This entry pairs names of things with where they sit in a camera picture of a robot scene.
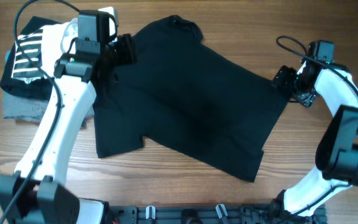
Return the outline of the black t-shirt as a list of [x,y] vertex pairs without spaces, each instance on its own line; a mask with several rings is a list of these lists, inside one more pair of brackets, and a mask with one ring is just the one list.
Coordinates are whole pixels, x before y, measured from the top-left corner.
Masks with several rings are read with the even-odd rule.
[[140,149],[150,138],[253,182],[287,97],[203,45],[200,28],[179,16],[133,39],[136,63],[114,68],[98,86],[98,157]]

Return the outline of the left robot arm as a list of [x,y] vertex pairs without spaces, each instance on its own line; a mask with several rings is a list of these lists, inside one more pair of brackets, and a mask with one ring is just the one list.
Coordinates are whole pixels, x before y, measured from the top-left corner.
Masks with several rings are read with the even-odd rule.
[[65,188],[70,155],[86,112],[96,99],[94,78],[105,66],[133,62],[130,35],[117,33],[112,7],[82,10],[78,34],[54,65],[52,93],[35,137],[12,175],[0,175],[2,222],[109,223],[100,200]]

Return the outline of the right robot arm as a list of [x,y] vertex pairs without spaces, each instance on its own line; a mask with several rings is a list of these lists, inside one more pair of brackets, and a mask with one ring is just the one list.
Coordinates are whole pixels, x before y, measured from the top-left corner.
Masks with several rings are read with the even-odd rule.
[[296,52],[301,68],[282,66],[273,86],[306,108],[322,97],[333,119],[316,150],[315,166],[264,212],[275,223],[313,222],[324,202],[358,186],[358,88],[348,68],[335,63],[333,42],[316,40],[301,48]]

